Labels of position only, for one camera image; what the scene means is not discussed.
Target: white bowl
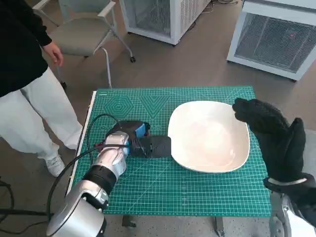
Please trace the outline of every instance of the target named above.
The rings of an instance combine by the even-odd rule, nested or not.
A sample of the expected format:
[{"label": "white bowl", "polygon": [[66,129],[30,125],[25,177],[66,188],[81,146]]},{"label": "white bowl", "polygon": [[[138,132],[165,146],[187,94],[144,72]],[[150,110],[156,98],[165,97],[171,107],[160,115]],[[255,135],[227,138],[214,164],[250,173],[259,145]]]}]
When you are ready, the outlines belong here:
[{"label": "white bowl", "polygon": [[187,169],[224,173],[248,159],[248,127],[225,103],[192,101],[178,106],[171,115],[168,136],[172,157]]}]

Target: white pants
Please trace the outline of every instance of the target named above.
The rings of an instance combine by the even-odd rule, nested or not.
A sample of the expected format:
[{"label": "white pants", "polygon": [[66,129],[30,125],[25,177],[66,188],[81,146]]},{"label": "white pants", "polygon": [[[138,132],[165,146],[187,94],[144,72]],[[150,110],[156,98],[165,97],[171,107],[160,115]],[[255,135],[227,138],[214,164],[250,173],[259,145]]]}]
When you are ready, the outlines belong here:
[{"label": "white pants", "polygon": [[65,146],[77,147],[82,126],[50,68],[21,90],[1,97],[0,114],[0,136],[20,152],[43,159],[58,155],[59,146],[44,130],[42,118]]}]

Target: chair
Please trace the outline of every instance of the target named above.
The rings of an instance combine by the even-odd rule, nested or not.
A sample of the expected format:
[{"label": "chair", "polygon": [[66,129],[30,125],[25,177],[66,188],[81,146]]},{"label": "chair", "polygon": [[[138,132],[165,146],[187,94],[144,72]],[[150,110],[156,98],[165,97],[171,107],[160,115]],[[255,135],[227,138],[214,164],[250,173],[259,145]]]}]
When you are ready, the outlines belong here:
[{"label": "chair", "polygon": [[[111,35],[114,35],[129,51],[130,61],[132,63],[136,61],[131,49],[118,35],[114,15],[115,2],[112,0],[59,0],[64,23],[58,25],[42,10],[49,1],[50,0],[41,0],[33,7],[36,13],[45,16],[50,22],[57,26],[49,36],[60,47],[63,54],[89,57],[94,55],[97,50],[102,50],[105,53],[107,62],[109,86],[112,88],[109,54],[107,50],[102,47],[102,44]],[[75,13],[97,13],[97,15],[95,18],[84,17],[71,19],[69,9]],[[111,24],[107,19],[107,15],[110,12],[113,19]]]}]

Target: cutting mat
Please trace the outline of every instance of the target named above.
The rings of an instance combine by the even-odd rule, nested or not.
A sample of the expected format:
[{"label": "cutting mat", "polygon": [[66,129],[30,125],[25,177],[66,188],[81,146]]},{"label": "cutting mat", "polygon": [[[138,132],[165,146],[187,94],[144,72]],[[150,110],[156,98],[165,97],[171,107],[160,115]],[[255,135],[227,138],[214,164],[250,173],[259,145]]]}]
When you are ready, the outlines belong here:
[{"label": "cutting mat", "polygon": [[[251,86],[100,89],[89,120],[101,113],[118,119],[151,124],[151,134],[167,134],[169,118],[180,104],[212,100],[233,104],[254,98]],[[95,122],[90,143],[99,143],[115,124],[110,118]],[[263,186],[266,169],[255,136],[250,135],[246,164],[230,173],[203,174],[179,166],[172,158],[127,158],[127,170],[110,196],[108,214],[182,216],[269,216],[269,192]],[[85,151],[84,140],[81,152]],[[74,183],[89,168],[89,157],[79,160]]]}]

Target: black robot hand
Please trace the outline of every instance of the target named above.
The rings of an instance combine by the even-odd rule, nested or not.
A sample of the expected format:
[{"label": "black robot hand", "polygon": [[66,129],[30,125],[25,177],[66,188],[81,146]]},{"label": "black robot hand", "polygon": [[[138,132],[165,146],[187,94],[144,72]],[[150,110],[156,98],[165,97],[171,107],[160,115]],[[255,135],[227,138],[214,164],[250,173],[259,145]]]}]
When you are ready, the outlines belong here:
[{"label": "black robot hand", "polygon": [[270,178],[280,182],[302,178],[306,137],[300,118],[289,125],[277,108],[257,99],[237,98],[233,110],[255,134]]}]

